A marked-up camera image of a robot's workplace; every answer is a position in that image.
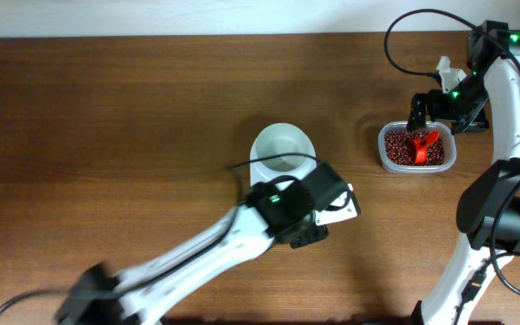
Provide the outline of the orange plastic measuring scoop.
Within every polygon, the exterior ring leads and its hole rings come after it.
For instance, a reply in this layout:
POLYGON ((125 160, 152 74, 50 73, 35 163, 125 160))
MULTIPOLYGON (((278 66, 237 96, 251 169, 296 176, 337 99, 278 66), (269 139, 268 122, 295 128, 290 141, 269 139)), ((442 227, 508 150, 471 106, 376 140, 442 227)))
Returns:
POLYGON ((411 138, 407 146, 412 155, 414 165, 424 164, 428 161, 429 148, 440 139, 437 131, 430 132, 421 138, 411 138))

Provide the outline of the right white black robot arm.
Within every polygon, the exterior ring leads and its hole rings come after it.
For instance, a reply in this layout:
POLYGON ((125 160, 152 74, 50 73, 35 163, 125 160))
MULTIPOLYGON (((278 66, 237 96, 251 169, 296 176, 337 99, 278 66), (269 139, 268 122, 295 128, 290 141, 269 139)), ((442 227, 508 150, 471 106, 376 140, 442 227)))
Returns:
POLYGON ((453 134, 493 130, 491 166, 461 195, 458 244, 444 274, 427 298, 417 302, 413 324, 466 324, 494 278, 520 295, 502 269, 520 257, 520 32, 507 23, 485 21, 471 28, 470 75, 450 70, 433 77, 440 89, 415 94, 407 129, 428 120, 450 123, 453 134))

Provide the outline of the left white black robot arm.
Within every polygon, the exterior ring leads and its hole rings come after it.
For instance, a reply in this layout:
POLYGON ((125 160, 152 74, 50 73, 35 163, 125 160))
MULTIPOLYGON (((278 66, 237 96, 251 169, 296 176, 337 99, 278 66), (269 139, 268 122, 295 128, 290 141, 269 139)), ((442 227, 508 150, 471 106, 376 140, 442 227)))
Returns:
POLYGON ((109 276, 89 268, 54 315, 58 324, 161 324, 178 302, 226 270, 275 245, 325 239, 326 221, 360 213, 349 183, 325 162, 304 178, 278 176, 252 186, 218 223, 142 265, 109 276))

